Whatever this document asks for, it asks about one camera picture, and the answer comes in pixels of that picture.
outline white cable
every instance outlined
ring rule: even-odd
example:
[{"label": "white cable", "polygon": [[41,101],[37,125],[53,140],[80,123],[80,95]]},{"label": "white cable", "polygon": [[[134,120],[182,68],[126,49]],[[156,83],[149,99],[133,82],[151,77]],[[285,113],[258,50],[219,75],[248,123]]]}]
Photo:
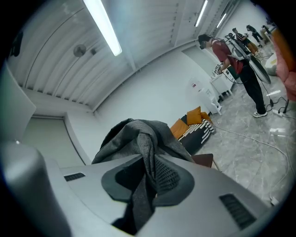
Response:
[{"label": "white cable", "polygon": [[230,133],[234,133],[234,134],[239,135],[239,136],[243,136],[243,137],[249,138],[249,139],[254,140],[254,141],[256,141],[256,142],[259,142],[259,143],[265,144],[265,145],[267,145],[267,146],[271,146],[271,147],[277,149],[279,152],[281,152],[281,153],[286,157],[287,164],[288,164],[286,174],[283,176],[283,178],[281,178],[281,179],[279,180],[279,182],[277,182],[277,184],[276,184],[275,186],[273,186],[272,190],[269,192],[269,197],[270,197],[270,199],[272,199],[272,196],[271,196],[272,191],[273,191],[273,190],[279,185],[279,183],[280,183],[281,181],[283,181],[284,178],[287,176],[287,174],[288,174],[288,170],[289,170],[289,166],[291,167],[291,170],[292,170],[292,172],[293,172],[293,174],[294,174],[294,176],[295,176],[295,172],[294,172],[294,170],[293,170],[293,168],[292,168],[292,166],[291,166],[291,162],[290,162],[289,157],[288,157],[283,151],[281,151],[279,148],[277,148],[277,147],[275,147],[275,146],[272,146],[272,145],[270,145],[270,144],[267,144],[267,143],[264,143],[264,142],[258,141],[258,140],[254,139],[254,138],[247,137],[247,136],[245,136],[245,135],[242,135],[242,134],[236,133],[236,132],[234,132],[234,131],[229,131],[229,130],[226,130],[226,129],[223,129],[223,128],[220,128],[220,127],[217,127],[216,125],[214,125],[214,127],[219,128],[219,129],[224,130],[224,131],[227,131],[227,132],[230,132]]},{"label": "white cable", "polygon": [[283,115],[283,117],[287,117],[287,118],[291,118],[291,119],[296,119],[296,118],[294,118],[294,117],[287,116],[287,115]]}]

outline gray fabric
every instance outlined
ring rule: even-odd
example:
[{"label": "gray fabric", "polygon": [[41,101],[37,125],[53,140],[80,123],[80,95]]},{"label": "gray fabric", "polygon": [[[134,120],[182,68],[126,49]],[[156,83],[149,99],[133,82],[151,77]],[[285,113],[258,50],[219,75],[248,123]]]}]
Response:
[{"label": "gray fabric", "polygon": [[154,155],[164,154],[194,162],[183,145],[175,139],[167,124],[160,121],[128,122],[96,154],[92,164],[142,154],[146,172],[155,179]]}]

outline white shoe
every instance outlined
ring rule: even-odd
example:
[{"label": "white shoe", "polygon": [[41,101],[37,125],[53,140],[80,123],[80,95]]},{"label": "white shoe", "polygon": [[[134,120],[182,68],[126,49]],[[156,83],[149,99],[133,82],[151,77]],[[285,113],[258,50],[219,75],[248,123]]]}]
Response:
[{"label": "white shoe", "polygon": [[267,112],[265,112],[264,114],[257,113],[257,111],[255,113],[253,113],[253,116],[255,118],[260,118],[260,117],[263,117],[263,116],[266,116],[266,115],[267,115]]}]

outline ceiling light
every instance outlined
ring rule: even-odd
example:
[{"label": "ceiling light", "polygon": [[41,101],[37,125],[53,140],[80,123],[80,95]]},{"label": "ceiling light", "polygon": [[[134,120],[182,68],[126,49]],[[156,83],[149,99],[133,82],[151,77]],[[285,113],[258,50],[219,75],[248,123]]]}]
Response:
[{"label": "ceiling light", "polygon": [[222,19],[220,20],[219,24],[217,25],[217,28],[219,27],[219,25],[221,24],[221,22],[223,21],[224,17],[226,16],[226,14],[224,14],[224,16],[222,17]]},{"label": "ceiling light", "polygon": [[274,91],[274,92],[271,92],[270,94],[267,94],[266,96],[269,96],[269,95],[272,95],[272,94],[277,94],[277,93],[280,93],[281,91]]},{"label": "ceiling light", "polygon": [[203,4],[203,8],[202,8],[202,10],[201,10],[201,12],[200,12],[200,14],[199,14],[199,16],[198,16],[197,22],[196,22],[196,24],[195,24],[195,27],[198,26],[198,24],[199,24],[199,22],[200,22],[200,19],[202,18],[202,15],[203,15],[203,13],[204,13],[204,10],[205,10],[205,7],[207,6],[207,4],[208,4],[208,0],[205,0],[205,2],[204,2],[204,4]]},{"label": "ceiling light", "polygon": [[83,0],[94,22],[97,24],[112,53],[117,56],[122,52],[107,12],[101,0]]}]

